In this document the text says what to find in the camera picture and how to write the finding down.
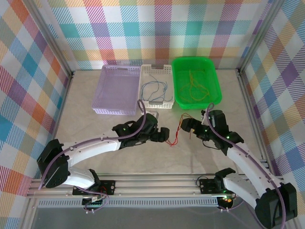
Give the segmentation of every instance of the plaid fabric backdrop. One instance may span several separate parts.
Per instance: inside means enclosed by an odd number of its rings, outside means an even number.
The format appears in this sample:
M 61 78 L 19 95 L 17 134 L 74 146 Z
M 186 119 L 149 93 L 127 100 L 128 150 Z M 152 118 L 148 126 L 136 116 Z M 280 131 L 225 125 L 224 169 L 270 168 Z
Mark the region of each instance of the plaid fabric backdrop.
M 68 77 L 21 0 L 0 7 L 0 228 L 17 227 Z
M 305 225 L 305 1 L 286 0 L 246 70 L 273 167 L 298 191 Z
M 271 0 L 36 0 L 72 69 L 207 56 L 235 69 Z

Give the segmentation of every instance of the floor surface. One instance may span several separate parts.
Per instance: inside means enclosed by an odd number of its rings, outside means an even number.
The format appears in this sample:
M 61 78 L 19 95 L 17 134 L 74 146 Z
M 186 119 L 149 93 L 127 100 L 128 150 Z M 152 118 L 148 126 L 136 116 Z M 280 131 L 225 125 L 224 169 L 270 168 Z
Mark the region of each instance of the floor surface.
M 77 71 L 68 93 L 56 138 L 61 143 L 99 136 L 117 124 L 137 120 L 136 116 L 96 114 L 91 109 L 92 99 L 101 71 Z M 237 132 L 249 149 L 261 159 L 235 70 L 218 70 L 223 99 L 215 109 L 222 110 L 231 131 Z M 170 140 L 182 113 L 200 119 L 200 110 L 182 110 L 177 103 L 170 110 L 159 109 L 158 126 L 170 129 Z M 166 143 L 147 142 L 141 146 L 108 152 L 81 161 L 76 167 L 94 169 L 97 173 L 215 173 L 236 165 L 221 151 L 203 146 L 195 135 L 179 132 L 179 143 L 170 147 Z

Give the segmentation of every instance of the purple basket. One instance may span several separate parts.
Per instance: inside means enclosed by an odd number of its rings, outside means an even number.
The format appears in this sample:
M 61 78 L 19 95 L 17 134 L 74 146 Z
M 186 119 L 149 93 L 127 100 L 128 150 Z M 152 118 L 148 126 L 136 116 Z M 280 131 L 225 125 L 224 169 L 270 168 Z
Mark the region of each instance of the purple basket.
M 97 114 L 135 115 L 140 66 L 104 65 L 92 109 Z

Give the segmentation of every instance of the green basket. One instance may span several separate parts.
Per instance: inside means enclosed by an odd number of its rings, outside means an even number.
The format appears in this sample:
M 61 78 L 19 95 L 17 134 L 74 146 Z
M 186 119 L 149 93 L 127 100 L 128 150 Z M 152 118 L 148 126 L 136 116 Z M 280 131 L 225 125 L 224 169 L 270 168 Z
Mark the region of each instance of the green basket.
M 205 57 L 179 57 L 172 62 L 175 100 L 182 109 L 205 109 L 222 99 L 215 66 Z

